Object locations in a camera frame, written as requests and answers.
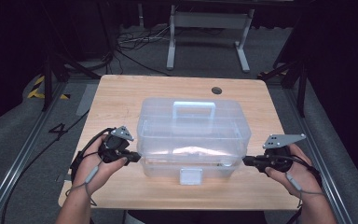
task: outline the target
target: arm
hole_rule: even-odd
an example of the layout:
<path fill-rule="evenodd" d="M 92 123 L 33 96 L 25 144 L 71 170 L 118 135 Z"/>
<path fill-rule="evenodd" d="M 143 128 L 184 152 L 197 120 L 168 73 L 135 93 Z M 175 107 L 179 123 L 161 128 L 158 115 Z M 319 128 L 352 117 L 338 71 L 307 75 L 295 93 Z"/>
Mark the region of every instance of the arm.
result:
<path fill-rule="evenodd" d="M 102 143 L 103 138 L 104 136 L 98 138 L 89 149 L 87 149 L 85 156 L 98 151 L 98 147 Z M 90 196 L 97 189 L 100 189 L 115 171 L 123 167 L 126 161 L 127 159 L 123 158 L 111 163 L 104 163 L 101 162 L 98 154 L 86 157 L 80 163 L 72 189 L 63 203 L 56 223 L 90 223 Z M 87 185 L 84 185 L 86 178 L 96 166 L 98 166 L 98 172 Z"/>
<path fill-rule="evenodd" d="M 292 155 L 296 155 L 311 165 L 310 159 L 297 145 L 290 145 Z M 319 193 L 322 192 L 315 177 L 303 165 L 293 162 L 292 167 L 287 172 L 298 183 L 302 190 L 306 191 L 301 193 L 289 182 L 285 173 L 274 170 L 270 167 L 266 168 L 266 173 L 272 179 L 284 185 L 290 194 L 295 195 L 297 198 L 302 199 L 301 221 L 302 223 L 336 223 L 330 204 L 322 194 L 310 194 L 306 192 Z"/>

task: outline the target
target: clear plastic storage box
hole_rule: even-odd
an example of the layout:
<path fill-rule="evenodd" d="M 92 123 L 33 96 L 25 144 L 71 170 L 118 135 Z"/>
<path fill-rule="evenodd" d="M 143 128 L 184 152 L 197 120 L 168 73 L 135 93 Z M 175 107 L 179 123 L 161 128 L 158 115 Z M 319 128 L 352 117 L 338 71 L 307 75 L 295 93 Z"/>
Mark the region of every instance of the clear plastic storage box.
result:
<path fill-rule="evenodd" d="M 146 175 L 199 185 L 204 177 L 231 176 L 246 155 L 251 130 L 235 101 L 147 98 L 137 135 Z"/>

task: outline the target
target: table hole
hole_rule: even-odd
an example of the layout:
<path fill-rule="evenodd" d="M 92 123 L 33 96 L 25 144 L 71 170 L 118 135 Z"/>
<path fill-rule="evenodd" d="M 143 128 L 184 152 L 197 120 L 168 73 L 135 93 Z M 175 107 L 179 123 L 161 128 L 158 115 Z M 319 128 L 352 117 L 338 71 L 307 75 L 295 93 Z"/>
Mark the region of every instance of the table hole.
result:
<path fill-rule="evenodd" d="M 222 91 L 222 89 L 220 89 L 219 87 L 213 87 L 213 88 L 212 88 L 212 92 L 213 92 L 213 94 L 219 95 L 219 94 L 221 94 L 223 91 Z"/>

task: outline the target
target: table leg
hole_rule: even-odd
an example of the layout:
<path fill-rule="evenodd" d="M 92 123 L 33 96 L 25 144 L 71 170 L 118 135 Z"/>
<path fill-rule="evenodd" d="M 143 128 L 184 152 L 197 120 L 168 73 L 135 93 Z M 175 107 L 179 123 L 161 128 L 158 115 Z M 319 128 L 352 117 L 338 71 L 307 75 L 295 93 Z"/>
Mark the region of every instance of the table leg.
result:
<path fill-rule="evenodd" d="M 173 64 L 175 61 L 175 6 L 171 6 L 171 18 L 170 18 L 170 46 L 168 48 L 167 69 L 173 70 Z"/>
<path fill-rule="evenodd" d="M 249 64 L 248 64 L 248 61 L 246 60 L 245 52 L 243 51 L 243 46 L 245 45 L 246 36 L 249 33 L 249 28 L 251 26 L 254 13 L 255 13 L 254 9 L 249 10 L 248 18 L 247 18 L 245 24 L 243 25 L 241 41 L 235 42 L 238 57 L 240 58 L 240 62 L 241 62 L 242 71 L 244 73 L 250 72 Z"/>

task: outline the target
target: dark wall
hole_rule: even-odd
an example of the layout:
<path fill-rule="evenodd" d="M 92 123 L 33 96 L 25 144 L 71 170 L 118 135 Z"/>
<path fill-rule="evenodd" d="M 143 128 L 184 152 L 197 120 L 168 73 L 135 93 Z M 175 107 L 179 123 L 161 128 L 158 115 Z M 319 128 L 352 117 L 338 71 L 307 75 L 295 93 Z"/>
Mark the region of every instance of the dark wall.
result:
<path fill-rule="evenodd" d="M 16 1 L 0 1 L 0 116 L 22 101 L 43 54 L 34 27 Z"/>
<path fill-rule="evenodd" d="M 312 87 L 358 169 L 358 1 L 320 3 L 295 28 L 282 60 L 306 60 Z"/>

